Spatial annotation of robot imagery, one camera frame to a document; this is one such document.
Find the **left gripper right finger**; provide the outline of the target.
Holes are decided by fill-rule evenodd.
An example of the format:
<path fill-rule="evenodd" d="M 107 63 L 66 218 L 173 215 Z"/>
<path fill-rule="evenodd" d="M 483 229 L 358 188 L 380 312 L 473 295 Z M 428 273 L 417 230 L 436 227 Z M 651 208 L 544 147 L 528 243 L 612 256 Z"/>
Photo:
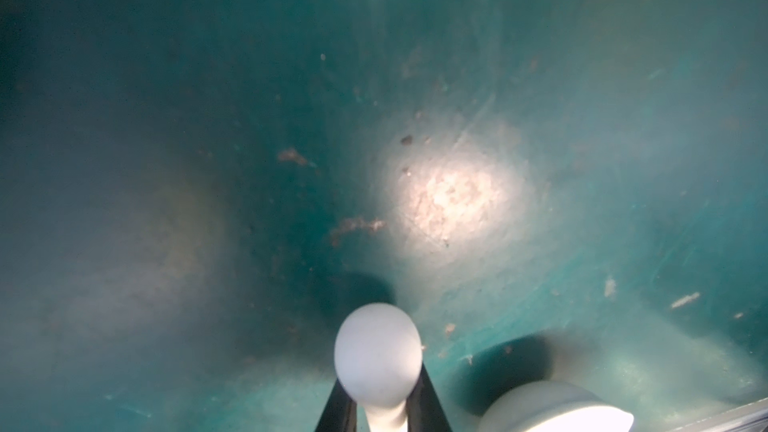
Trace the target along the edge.
<path fill-rule="evenodd" d="M 405 411 L 408 432 L 452 431 L 425 365 L 406 401 Z"/>

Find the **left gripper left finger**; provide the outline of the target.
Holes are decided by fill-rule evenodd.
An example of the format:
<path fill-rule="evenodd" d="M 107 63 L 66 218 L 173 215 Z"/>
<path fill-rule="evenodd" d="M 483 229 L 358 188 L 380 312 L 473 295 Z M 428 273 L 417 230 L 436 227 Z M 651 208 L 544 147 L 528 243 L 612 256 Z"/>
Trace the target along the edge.
<path fill-rule="evenodd" d="M 336 380 L 315 432 L 356 432 L 357 403 Z"/>

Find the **white ceramic pestle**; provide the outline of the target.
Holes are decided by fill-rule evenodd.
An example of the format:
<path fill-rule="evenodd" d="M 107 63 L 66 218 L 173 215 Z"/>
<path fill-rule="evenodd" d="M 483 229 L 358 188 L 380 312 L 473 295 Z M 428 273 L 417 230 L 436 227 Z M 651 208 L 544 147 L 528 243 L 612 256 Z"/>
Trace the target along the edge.
<path fill-rule="evenodd" d="M 362 407 L 371 431 L 406 431 L 407 399 L 423 365 L 422 342 L 412 319 L 386 303 L 353 311 L 334 345 L 336 376 Z"/>

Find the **white ceramic mortar bowl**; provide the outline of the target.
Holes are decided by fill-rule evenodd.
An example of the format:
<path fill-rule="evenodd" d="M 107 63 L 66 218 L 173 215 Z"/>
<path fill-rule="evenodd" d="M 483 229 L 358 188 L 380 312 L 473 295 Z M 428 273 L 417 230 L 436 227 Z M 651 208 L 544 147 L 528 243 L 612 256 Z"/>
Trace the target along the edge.
<path fill-rule="evenodd" d="M 478 429 L 497 432 L 628 432 L 634 415 L 592 392 L 558 381 L 536 381 L 497 399 Z"/>

